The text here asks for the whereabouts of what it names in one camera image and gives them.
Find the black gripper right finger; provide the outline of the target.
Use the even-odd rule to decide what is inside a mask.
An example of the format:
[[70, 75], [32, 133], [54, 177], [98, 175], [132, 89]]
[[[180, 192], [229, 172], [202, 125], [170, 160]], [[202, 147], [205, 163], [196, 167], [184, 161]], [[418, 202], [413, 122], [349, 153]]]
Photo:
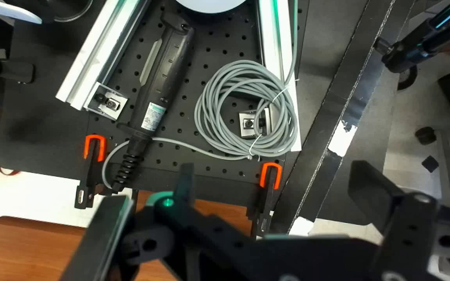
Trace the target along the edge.
[[404, 199], [412, 199], [421, 206], [435, 203], [426, 194], [404, 192], [396, 188], [366, 161], [351, 163], [348, 196], [382, 238], [387, 238], [395, 211]]

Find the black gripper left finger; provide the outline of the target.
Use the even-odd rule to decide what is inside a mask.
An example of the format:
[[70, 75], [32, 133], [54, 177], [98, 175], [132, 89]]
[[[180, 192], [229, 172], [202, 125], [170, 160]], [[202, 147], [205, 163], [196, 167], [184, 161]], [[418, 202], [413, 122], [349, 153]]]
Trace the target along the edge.
[[105, 197], [90, 219], [60, 281], [107, 281], [120, 236], [130, 214], [126, 196]]

